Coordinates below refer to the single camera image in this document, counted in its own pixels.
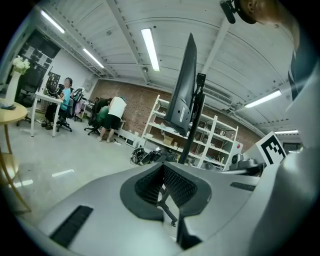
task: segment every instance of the shoe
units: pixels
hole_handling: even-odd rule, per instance
[[[50,124],[48,124],[45,129],[46,130],[53,130],[53,127]]]

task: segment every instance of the white ceiling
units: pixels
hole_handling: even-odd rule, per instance
[[[197,72],[208,67],[206,88],[232,102],[207,97],[207,105],[222,112],[235,111],[243,118],[242,124],[260,135],[294,129],[286,114],[292,101],[288,85],[293,51],[290,34],[282,27],[248,25],[238,16],[235,24],[229,24],[224,20],[219,2],[44,0],[38,7],[48,12],[66,32],[60,33],[40,15],[38,28],[100,78],[165,91],[172,91],[175,86],[192,33],[197,46]],[[145,28],[152,29],[160,72],[152,69],[141,34]],[[83,48],[105,68],[96,65]],[[143,67],[148,68],[148,73],[142,72]],[[243,107],[275,89],[280,89],[282,96],[250,109]],[[284,141],[286,138],[297,140],[298,136],[282,136]]]

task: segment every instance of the vase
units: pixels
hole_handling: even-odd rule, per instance
[[[21,73],[17,71],[13,71],[9,86],[6,90],[6,95],[5,95],[6,104],[13,104],[15,102],[15,97],[17,93],[17,87],[18,87],[20,76],[21,76]]]

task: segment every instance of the wooden side table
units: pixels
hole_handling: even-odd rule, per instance
[[[24,119],[27,116],[27,109],[20,105],[19,103],[14,103],[15,109],[14,110],[6,110],[0,108],[0,125],[4,126],[4,132],[5,132],[5,140],[6,145],[8,148],[8,153],[2,153],[0,148],[0,169],[1,172],[4,172],[5,178],[7,179],[7,182],[10,184],[13,192],[16,194],[16,196],[19,198],[21,203],[24,205],[24,207],[28,210],[28,212],[31,212],[30,207],[27,205],[25,200],[22,198],[21,194],[15,187],[12,179],[15,177],[15,175],[18,172],[19,164],[18,161],[15,159],[11,145],[9,140],[9,133],[8,133],[8,124],[18,122],[21,119]]]

